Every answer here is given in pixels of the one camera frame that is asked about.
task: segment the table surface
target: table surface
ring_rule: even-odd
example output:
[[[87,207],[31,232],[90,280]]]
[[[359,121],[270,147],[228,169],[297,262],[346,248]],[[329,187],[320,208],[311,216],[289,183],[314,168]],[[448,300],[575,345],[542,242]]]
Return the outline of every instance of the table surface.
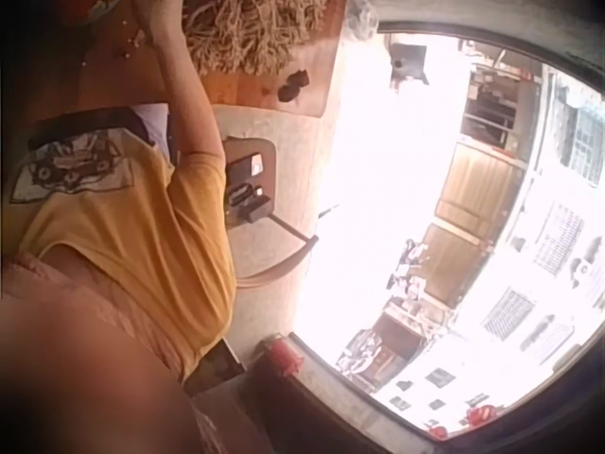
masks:
[[[277,76],[238,72],[211,73],[202,78],[211,102],[321,117],[332,83],[345,5],[346,0],[327,1],[323,29],[316,33],[311,44],[293,50],[292,63]],[[306,70],[311,83],[293,101],[280,102],[277,91],[298,70]]]

